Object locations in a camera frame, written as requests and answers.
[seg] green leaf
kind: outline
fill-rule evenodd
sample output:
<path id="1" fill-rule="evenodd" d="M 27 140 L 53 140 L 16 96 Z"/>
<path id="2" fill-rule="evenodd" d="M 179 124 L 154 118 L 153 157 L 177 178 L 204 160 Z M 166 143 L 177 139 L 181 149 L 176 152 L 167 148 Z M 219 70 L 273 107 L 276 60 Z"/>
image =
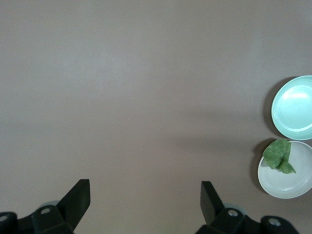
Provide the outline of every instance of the green leaf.
<path id="1" fill-rule="evenodd" d="M 278 139 L 272 142 L 263 152 L 264 161 L 272 169 L 276 168 L 282 173 L 296 173 L 288 162 L 291 153 L 291 143 L 286 139 Z"/>
<path id="2" fill-rule="evenodd" d="M 286 161 L 282 161 L 281 164 L 278 165 L 277 169 L 279 169 L 282 173 L 289 174 L 289 173 L 296 173 L 293 166 Z"/>
<path id="3" fill-rule="evenodd" d="M 291 143 L 286 139 L 277 139 L 264 150 L 264 161 L 269 167 L 274 169 L 282 160 L 288 162 L 290 152 Z"/>

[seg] bowl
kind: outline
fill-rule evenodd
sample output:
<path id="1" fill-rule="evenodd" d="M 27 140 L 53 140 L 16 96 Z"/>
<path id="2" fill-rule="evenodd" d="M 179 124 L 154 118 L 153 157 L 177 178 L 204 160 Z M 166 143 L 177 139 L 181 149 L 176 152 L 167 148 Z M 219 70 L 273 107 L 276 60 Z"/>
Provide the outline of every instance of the bowl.
<path id="1" fill-rule="evenodd" d="M 312 147 L 301 141 L 290 141 L 289 163 L 296 173 L 284 174 L 271 169 L 262 157 L 258 166 L 260 185 L 268 194 L 278 198 L 294 198 L 312 188 Z"/>
<path id="2" fill-rule="evenodd" d="M 275 95 L 271 114 L 274 125 L 284 136 L 312 139 L 312 76 L 287 82 Z"/>

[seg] table surface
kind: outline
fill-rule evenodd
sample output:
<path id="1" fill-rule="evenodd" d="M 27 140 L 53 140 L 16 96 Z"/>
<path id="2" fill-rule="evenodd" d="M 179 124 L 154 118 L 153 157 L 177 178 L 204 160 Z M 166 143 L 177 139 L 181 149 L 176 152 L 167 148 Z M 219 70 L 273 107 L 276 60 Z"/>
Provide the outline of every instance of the table surface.
<path id="1" fill-rule="evenodd" d="M 0 210 L 90 179 L 77 234 L 192 234 L 200 183 L 312 229 L 312 191 L 257 179 L 271 102 L 310 75 L 312 1 L 0 1 Z"/>

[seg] plate rim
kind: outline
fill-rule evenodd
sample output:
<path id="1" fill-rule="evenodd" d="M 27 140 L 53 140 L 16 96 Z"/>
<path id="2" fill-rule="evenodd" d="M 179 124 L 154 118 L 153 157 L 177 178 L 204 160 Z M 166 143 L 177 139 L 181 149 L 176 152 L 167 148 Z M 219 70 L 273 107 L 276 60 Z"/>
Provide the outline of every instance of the plate rim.
<path id="1" fill-rule="evenodd" d="M 289 142 L 296 142 L 296 143 L 300 143 L 300 144 L 306 145 L 306 146 L 308 146 L 308 147 L 312 150 L 312 147 L 311 147 L 310 145 L 304 143 L 304 142 L 297 141 L 297 140 L 289 140 Z M 261 180 L 260 180 L 260 168 L 261 168 L 261 163 L 262 163 L 263 160 L 264 160 L 264 157 L 262 156 L 261 159 L 260 159 L 260 162 L 259 162 L 259 164 L 258 164 L 258 171 L 257 171 L 257 172 L 258 172 L 258 181 L 259 181 L 259 183 L 260 183 L 262 189 L 263 189 L 267 194 L 269 194 L 269 195 L 271 195 L 271 196 L 274 196 L 274 197 L 276 197 L 276 198 L 280 198 L 280 199 L 292 199 L 292 198 L 296 198 L 296 197 L 302 196 L 303 194 L 307 193 L 310 189 L 312 189 L 312 185 L 311 185 L 310 188 L 308 188 L 304 193 L 299 194 L 299 195 L 296 195 L 296 196 L 290 196 L 290 197 L 279 197 L 279 196 L 273 195 L 272 193 L 269 193 L 269 192 L 263 187 L 263 185 L 262 185 L 262 183 L 261 183 Z"/>

